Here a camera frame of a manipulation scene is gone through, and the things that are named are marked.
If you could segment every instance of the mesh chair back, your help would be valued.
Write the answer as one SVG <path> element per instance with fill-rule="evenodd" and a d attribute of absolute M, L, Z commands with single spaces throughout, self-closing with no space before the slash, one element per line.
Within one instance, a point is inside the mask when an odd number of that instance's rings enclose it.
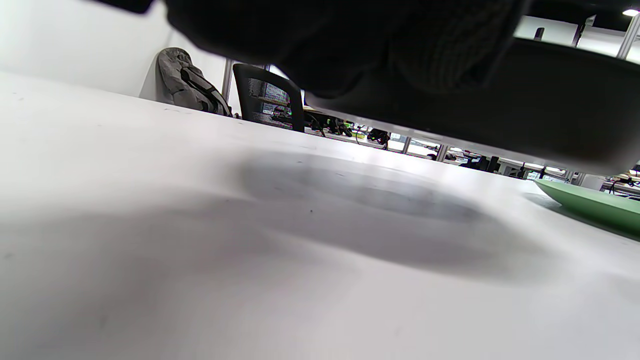
<path fill-rule="evenodd" d="M 288 79 L 246 64 L 234 65 L 243 119 L 304 132 L 300 89 Z"/>

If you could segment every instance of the dark fabric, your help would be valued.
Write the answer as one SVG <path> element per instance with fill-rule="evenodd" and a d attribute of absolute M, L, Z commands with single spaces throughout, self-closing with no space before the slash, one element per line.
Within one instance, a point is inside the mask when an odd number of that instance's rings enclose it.
<path fill-rule="evenodd" d="M 380 68 L 425 92 L 481 86 L 528 0 L 165 2 L 169 22 L 198 47 L 275 64 L 299 87 L 333 98 Z"/>

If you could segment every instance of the white table surface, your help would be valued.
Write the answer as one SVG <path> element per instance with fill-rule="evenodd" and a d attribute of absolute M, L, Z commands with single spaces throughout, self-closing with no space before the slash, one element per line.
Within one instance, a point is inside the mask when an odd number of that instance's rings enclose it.
<path fill-rule="evenodd" d="M 7 74 L 0 111 L 2 360 L 640 358 L 639 244 L 532 182 Z"/>

